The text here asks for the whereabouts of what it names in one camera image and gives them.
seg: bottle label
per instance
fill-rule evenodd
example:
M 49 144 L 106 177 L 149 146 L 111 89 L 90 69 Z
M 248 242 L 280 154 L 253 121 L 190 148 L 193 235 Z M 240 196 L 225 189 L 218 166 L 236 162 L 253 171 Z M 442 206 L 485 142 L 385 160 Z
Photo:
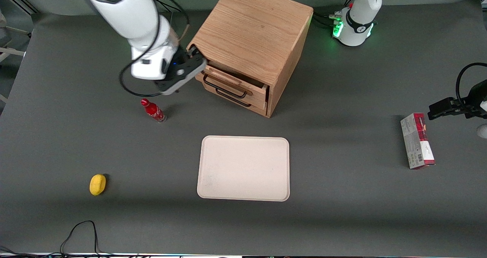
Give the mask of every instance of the bottle label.
M 159 107 L 157 107 L 155 114 L 151 114 L 150 116 L 152 116 L 152 118 L 156 119 L 158 122 L 163 121 L 164 119 L 164 113 L 161 111 L 161 109 L 159 109 Z

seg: wooden cabinet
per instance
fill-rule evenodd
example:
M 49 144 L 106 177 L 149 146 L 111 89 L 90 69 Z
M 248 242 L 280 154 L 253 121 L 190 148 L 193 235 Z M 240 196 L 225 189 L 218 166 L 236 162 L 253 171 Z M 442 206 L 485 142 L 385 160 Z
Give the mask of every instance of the wooden cabinet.
M 301 57 L 313 15 L 291 0 L 219 0 L 189 43 L 207 58 L 203 87 L 270 117 Z

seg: cabinet top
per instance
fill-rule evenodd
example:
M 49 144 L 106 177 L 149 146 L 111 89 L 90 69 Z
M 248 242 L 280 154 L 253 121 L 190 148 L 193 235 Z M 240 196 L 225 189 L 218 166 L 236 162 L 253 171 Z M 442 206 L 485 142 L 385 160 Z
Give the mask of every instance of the cabinet top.
M 292 0 L 219 0 L 191 44 L 210 64 L 273 85 L 312 15 Z

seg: red and white box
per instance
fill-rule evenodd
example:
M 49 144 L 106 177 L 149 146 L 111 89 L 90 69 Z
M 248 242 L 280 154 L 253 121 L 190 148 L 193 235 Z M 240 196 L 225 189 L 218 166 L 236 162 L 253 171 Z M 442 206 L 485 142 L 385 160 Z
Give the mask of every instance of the red and white box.
M 426 136 L 424 113 L 413 113 L 401 121 L 409 168 L 419 170 L 435 165 Z

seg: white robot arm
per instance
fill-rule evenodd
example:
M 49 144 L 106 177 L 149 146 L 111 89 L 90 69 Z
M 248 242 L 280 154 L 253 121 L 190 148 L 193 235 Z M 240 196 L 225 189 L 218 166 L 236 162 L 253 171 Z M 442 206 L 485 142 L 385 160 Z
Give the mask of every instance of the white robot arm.
M 355 0 L 353 7 L 335 13 L 341 22 L 333 36 L 347 46 L 359 46 L 370 36 L 373 21 L 382 7 L 382 0 Z
M 154 0 L 88 1 L 118 34 L 127 38 L 132 47 L 132 76 L 153 80 L 161 94 L 173 93 L 205 68 L 206 60 L 201 55 L 196 61 L 179 46 L 176 33 L 158 13 Z

